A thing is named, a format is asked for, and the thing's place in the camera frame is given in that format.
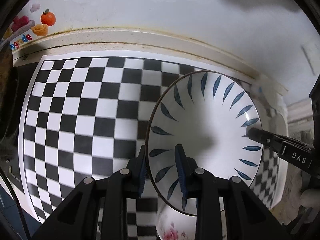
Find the blue leaf pattern plate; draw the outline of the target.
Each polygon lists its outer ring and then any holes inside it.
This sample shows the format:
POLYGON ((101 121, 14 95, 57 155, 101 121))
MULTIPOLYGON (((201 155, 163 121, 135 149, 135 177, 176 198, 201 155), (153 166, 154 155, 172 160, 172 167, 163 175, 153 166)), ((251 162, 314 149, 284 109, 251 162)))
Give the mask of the blue leaf pattern plate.
POLYGON ((249 94, 232 78, 197 71, 175 81, 162 94, 150 118, 146 154, 159 196, 173 209, 196 215, 196 201, 184 199, 175 164, 175 146, 217 178, 239 176, 251 185, 263 153, 246 135, 262 127, 249 94))

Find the white bowl blue flowers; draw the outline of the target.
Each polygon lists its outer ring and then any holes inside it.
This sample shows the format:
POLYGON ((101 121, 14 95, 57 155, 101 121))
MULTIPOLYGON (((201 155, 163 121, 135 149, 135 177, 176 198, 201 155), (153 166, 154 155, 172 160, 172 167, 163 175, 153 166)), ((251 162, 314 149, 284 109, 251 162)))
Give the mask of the white bowl blue flowers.
POLYGON ((196 217, 163 203, 157 211, 156 230, 160 239, 195 239, 196 217))

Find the black white checkered mat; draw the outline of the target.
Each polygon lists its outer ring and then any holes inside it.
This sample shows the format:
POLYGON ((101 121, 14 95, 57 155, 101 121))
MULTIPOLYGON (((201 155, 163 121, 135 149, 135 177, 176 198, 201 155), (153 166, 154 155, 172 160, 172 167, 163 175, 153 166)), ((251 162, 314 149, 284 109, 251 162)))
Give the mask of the black white checkered mat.
POLYGON ((144 143, 151 112, 198 63, 117 56, 46 57, 30 82, 19 152, 24 191, 43 223, 86 176, 124 168, 144 143))

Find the colourful wall sticker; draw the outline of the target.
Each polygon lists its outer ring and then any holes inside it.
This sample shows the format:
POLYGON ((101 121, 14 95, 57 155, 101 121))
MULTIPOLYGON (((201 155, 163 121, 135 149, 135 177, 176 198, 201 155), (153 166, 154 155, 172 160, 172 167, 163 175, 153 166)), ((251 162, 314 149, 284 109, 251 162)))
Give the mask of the colourful wall sticker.
POLYGON ((21 16, 21 10, 30 0, 8 0, 1 8, 1 48, 8 47, 18 50, 21 46, 33 40, 33 36, 44 37, 49 33, 49 27, 56 23, 55 14, 48 8, 43 8, 40 21, 33 20, 26 13, 21 16))

